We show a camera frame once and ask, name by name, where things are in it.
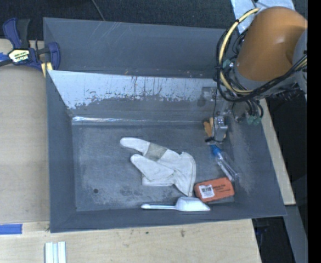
white plastic spoon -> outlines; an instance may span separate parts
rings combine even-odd
[[[143,209],[175,209],[179,211],[206,211],[210,210],[205,203],[194,197],[179,197],[175,205],[142,204]]]

orange object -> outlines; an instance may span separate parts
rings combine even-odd
[[[292,67],[296,44],[308,27],[294,10],[270,7],[258,13],[248,28],[236,65],[253,81],[270,81]]]
[[[235,195],[232,183],[228,178],[218,178],[199,182],[194,186],[197,198],[202,202],[212,202]]]

yellow cable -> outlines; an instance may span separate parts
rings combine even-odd
[[[259,8],[254,8],[249,10],[248,12],[246,12],[243,16],[241,16],[238,20],[236,20],[233,25],[230,27],[230,29],[228,30],[228,32],[225,35],[224,40],[222,41],[222,45],[220,47],[220,51],[219,51],[219,56],[218,56],[218,60],[219,60],[219,65],[222,64],[222,57],[224,55],[224,51],[226,49],[226,45],[228,40],[230,39],[233,31],[236,29],[236,27],[242,22],[244,21],[248,16],[256,13],[257,11],[259,11]],[[225,85],[225,87],[229,90],[231,90],[232,92],[236,92],[236,93],[243,93],[243,94],[247,94],[252,92],[252,90],[236,90],[233,87],[230,86],[230,84],[226,81],[222,71],[220,71],[220,80],[222,81],[222,83]]]

black carpet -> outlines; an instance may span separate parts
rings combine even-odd
[[[230,0],[95,0],[107,21],[227,28],[235,19]],[[308,19],[308,0],[293,0]],[[43,39],[43,17],[100,20],[91,0],[0,0],[2,24],[9,18],[29,18],[29,39]],[[292,183],[307,173],[307,112],[304,97],[284,102],[268,100],[274,127]],[[307,231],[305,204],[301,214]],[[268,230],[257,237],[266,262],[294,262],[282,218],[267,219]]]

blue pen cap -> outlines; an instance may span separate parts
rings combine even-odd
[[[216,145],[210,145],[211,150],[213,151],[213,154],[216,156],[218,153],[221,153],[221,149],[217,147]]]

